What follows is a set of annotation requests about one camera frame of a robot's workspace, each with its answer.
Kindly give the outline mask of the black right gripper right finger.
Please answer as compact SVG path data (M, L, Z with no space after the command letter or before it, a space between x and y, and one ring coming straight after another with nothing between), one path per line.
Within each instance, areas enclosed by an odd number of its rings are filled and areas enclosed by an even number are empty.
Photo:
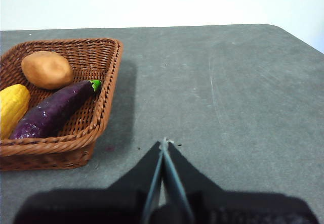
M168 195L193 223L318 223L308 204L280 193L222 189L164 143Z

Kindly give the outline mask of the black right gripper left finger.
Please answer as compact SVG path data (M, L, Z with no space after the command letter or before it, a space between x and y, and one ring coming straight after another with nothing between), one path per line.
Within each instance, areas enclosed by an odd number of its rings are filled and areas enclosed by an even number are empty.
M158 206L162 155L156 142L108 188L55 189L26 199L14 223L142 223Z

